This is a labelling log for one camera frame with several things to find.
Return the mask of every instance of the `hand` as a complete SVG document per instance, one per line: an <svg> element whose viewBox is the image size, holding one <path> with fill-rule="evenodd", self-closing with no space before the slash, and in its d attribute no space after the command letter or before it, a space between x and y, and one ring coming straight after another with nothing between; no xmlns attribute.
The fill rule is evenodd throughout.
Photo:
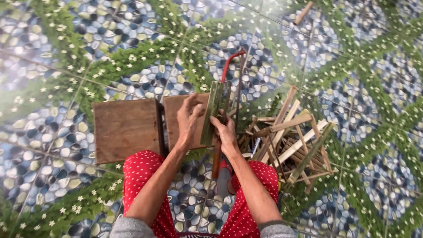
<svg viewBox="0 0 423 238"><path fill-rule="evenodd" d="M225 125L220 123L219 119L214 116L210 116L210 122L216 127L217 135L220 136L222 141L222 152L230 157L231 153L239 150L238 142L236 141L235 136L235 123L229 117L226 116Z"/></svg>
<svg viewBox="0 0 423 238"><path fill-rule="evenodd" d="M198 118L204 115L205 109L203 104L197 100L197 96L197 93L193 93L187 97L177 114L179 124L177 145L183 149L188 149L192 143Z"/></svg>

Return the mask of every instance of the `right hand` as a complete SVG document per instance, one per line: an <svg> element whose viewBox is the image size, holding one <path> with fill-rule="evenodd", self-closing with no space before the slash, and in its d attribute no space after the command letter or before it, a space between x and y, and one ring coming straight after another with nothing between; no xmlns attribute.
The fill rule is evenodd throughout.
<svg viewBox="0 0 423 238"><path fill-rule="evenodd" d="M234 121L226 116L225 125L220 123L219 119L214 116L210 116L210 122L216 127L218 136L222 141L222 152L230 157L231 153L236 153L238 148L238 142L235 136L235 123Z"/></svg>

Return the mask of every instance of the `left hand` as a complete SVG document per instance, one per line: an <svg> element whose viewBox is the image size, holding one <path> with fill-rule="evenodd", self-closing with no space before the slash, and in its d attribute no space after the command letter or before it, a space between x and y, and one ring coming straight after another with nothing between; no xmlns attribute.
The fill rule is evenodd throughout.
<svg viewBox="0 0 423 238"><path fill-rule="evenodd" d="M184 100L178 111L177 119L179 124L178 143L183 149L188 149L192 143L197 126L198 118L204 115L205 108L197 100L198 94L193 93Z"/></svg>

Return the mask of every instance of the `wooden stool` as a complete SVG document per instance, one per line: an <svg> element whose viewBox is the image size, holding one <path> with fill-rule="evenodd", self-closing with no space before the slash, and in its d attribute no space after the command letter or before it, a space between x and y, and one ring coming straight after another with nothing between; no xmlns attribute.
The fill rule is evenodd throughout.
<svg viewBox="0 0 423 238"><path fill-rule="evenodd" d="M145 149L167 155L157 100L95 102L93 109L96 164L125 161Z"/></svg>
<svg viewBox="0 0 423 238"><path fill-rule="evenodd" d="M179 125L176 115L178 110L181 108L182 103L185 98L189 95L178 95L178 96L167 96L163 97L163 105L165 107L165 118L166 126L168 129L168 144L169 150L171 150L179 137ZM198 98L204 105L204 108L207 107L207 102L209 100L209 94L199 94ZM203 129L205 116L202 116L197 122L197 128L195 129L195 136L193 144L190 146L190 149L204 148L206 146L200 144L201 130Z"/></svg>

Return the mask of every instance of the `red polka dot pants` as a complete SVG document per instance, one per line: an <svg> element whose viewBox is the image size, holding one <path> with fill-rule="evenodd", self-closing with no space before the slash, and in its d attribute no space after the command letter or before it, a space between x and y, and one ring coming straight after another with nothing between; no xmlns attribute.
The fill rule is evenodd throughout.
<svg viewBox="0 0 423 238"><path fill-rule="evenodd" d="M124 216L140 192L144 184L160 167L165 158L150 151L143 150L129 156L124 163ZM264 185L270 196L277 202L278 183L274 168L258 161L249 161L256 177ZM235 204L228 219L222 227L220 238L259 238L260 231L254 222L245 201L244 193L236 175L232 177L232 186L236 191ZM162 206L151 226L154 234L159 238L178 238L179 235L173 225L167 196L163 198Z"/></svg>

